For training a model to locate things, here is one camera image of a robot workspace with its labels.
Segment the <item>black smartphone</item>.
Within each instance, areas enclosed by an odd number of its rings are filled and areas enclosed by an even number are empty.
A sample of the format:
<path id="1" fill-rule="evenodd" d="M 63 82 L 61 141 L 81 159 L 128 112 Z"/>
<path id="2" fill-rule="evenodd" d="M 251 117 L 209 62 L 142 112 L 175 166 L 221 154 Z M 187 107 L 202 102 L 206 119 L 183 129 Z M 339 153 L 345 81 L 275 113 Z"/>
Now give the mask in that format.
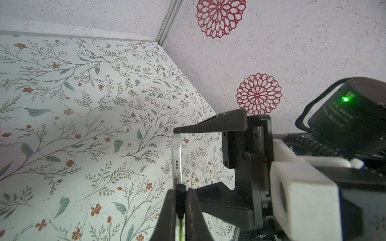
<path id="1" fill-rule="evenodd" d="M 181 136 L 173 134 L 171 138 L 171 157 L 172 157 L 172 182 L 173 188 L 176 189 L 179 184 L 182 184 L 182 148 Z"/>

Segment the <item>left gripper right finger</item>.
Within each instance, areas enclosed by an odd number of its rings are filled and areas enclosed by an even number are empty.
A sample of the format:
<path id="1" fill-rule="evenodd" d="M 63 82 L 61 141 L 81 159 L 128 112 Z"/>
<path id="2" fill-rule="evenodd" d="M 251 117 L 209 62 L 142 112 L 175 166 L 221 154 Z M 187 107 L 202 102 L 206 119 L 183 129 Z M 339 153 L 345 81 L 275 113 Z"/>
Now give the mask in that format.
<path id="1" fill-rule="evenodd" d="M 186 192 L 185 216 L 186 241 L 213 241 L 202 214 L 196 192 L 191 188 Z"/>

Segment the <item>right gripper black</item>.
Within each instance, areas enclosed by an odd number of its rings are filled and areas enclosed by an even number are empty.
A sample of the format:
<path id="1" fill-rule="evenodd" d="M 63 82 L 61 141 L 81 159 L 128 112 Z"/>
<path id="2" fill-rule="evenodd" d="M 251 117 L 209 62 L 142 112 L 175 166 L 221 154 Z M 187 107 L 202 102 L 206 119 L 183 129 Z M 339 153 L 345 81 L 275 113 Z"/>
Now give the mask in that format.
<path id="1" fill-rule="evenodd" d="M 174 134 L 224 132 L 223 163 L 234 169 L 235 188 L 219 182 L 195 189 L 202 212 L 243 231 L 271 232 L 273 211 L 269 170 L 273 162 L 269 115 L 247 117 L 244 109 L 212 116 L 198 124 L 177 127 Z"/>

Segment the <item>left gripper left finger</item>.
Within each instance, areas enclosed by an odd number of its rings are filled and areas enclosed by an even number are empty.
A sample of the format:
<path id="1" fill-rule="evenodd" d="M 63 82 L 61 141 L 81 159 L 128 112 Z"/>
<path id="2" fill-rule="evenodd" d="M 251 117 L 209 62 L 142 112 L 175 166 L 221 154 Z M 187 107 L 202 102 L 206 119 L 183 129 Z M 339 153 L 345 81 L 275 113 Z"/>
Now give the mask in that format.
<path id="1" fill-rule="evenodd" d="M 168 190 L 150 241 L 176 240 L 176 207 L 176 191 L 174 189 Z"/>

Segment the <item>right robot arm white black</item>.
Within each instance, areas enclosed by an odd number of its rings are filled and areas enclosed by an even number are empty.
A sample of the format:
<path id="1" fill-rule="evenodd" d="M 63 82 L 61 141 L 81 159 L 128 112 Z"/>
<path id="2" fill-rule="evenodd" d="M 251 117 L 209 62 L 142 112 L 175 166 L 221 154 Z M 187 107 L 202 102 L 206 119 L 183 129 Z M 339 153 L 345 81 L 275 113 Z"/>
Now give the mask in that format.
<path id="1" fill-rule="evenodd" d="M 201 211 L 235 226 L 235 241 L 383 241 L 386 238 L 386 84 L 333 83 L 300 130 L 275 135 L 268 115 L 236 109 L 172 136 L 173 183 L 182 183 L 181 134 L 220 133 L 224 183 L 196 189 Z"/>

